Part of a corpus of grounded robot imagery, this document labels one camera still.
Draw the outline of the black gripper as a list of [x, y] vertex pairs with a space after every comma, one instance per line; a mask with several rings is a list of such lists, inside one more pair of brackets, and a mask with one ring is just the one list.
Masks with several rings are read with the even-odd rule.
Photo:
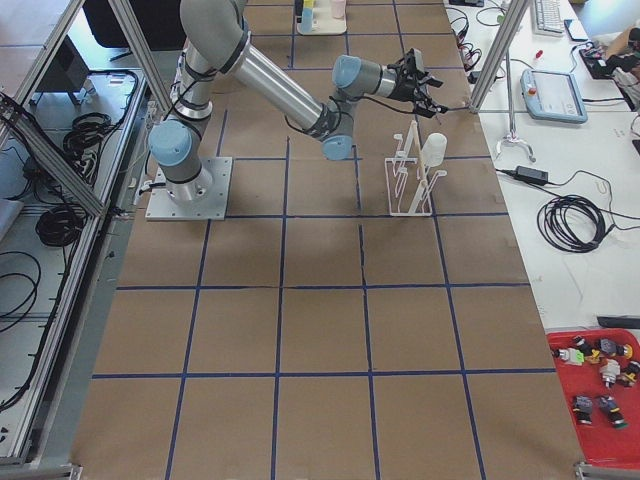
[[388, 64], [387, 72], [394, 76], [394, 87], [388, 98], [417, 105], [417, 114], [425, 118], [448, 112], [447, 106], [429, 95], [428, 86], [440, 88], [443, 81], [425, 69], [420, 50], [411, 48], [396, 63]]

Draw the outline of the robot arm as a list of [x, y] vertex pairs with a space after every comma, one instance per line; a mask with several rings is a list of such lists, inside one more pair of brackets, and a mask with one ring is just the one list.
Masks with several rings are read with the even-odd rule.
[[426, 118], [447, 112], [429, 94], [430, 87], [442, 83], [425, 69], [417, 49], [387, 65], [339, 56], [332, 70], [333, 95], [327, 102], [316, 100], [252, 45], [244, 8], [242, 1], [180, 4], [187, 48], [178, 93], [171, 113], [148, 138], [172, 201], [201, 200], [214, 184], [198, 149], [213, 110], [209, 84], [218, 74], [231, 74], [261, 94], [286, 116], [292, 129], [321, 142], [329, 160], [349, 157], [360, 100], [408, 102], [414, 114]]

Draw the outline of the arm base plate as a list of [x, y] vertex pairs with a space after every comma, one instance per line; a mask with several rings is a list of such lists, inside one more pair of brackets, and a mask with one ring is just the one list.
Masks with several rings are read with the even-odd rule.
[[233, 159], [203, 158], [199, 176], [184, 184], [166, 180], [161, 167], [155, 182], [164, 186], [153, 188], [146, 208], [151, 221], [224, 220], [227, 211]]

